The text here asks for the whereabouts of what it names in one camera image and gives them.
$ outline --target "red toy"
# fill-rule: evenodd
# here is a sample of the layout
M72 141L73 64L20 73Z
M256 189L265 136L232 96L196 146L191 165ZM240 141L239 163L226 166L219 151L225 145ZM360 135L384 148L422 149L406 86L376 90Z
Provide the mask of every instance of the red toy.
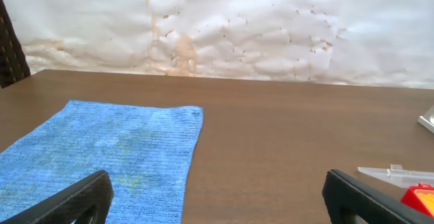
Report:
M419 183L417 187L409 187L402 197L401 203L434 217L434 187L427 183Z

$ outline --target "table surface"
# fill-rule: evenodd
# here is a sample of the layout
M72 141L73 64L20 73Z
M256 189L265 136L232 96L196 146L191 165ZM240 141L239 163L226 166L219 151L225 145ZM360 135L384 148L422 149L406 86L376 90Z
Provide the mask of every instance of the table surface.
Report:
M42 71L0 90L0 151L70 100L204 108L183 223L330 223L321 196L340 169L399 199L358 166L434 172L416 121L434 91L312 83Z

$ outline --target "wrinkled white paper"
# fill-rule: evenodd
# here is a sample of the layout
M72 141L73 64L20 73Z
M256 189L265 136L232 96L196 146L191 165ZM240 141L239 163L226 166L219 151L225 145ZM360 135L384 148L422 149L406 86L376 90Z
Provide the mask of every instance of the wrinkled white paper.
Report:
M345 0L324 83L434 88L434 0Z
M309 80L343 0L4 0L31 71Z

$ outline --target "transparent plastic container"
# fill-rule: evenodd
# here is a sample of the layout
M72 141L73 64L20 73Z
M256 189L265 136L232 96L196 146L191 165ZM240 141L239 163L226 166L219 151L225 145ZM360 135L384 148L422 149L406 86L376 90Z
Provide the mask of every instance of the transparent plastic container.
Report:
M398 187L408 188L419 183L434 186L434 172L403 170L401 165L391 165L390 169L358 167L359 171Z

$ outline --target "brown table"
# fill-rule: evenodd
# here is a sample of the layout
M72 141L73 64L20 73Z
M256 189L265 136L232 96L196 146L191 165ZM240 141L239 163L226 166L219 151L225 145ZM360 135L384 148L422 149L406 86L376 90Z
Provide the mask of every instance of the brown table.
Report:
M434 134L416 122L434 105L432 90L74 71L0 90L0 151L70 99L204 108L183 223L329 223L329 169L397 199L404 190L357 167L434 172Z

